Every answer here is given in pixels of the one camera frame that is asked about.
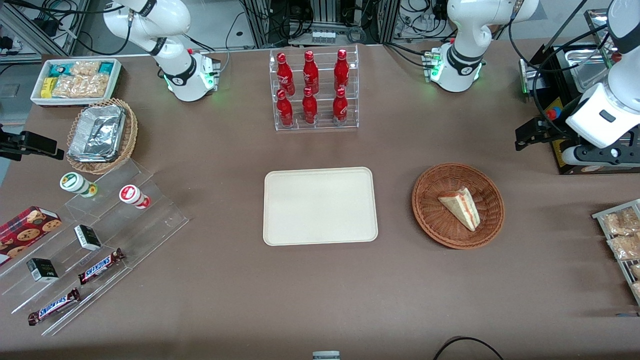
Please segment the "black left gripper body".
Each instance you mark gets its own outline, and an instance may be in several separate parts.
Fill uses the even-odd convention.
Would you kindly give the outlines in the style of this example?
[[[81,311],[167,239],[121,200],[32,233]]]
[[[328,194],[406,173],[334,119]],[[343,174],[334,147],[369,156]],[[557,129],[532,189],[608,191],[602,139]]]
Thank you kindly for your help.
[[[581,138],[574,148],[574,161],[579,165],[638,167],[640,165],[639,128],[633,127],[613,144],[598,148]]]

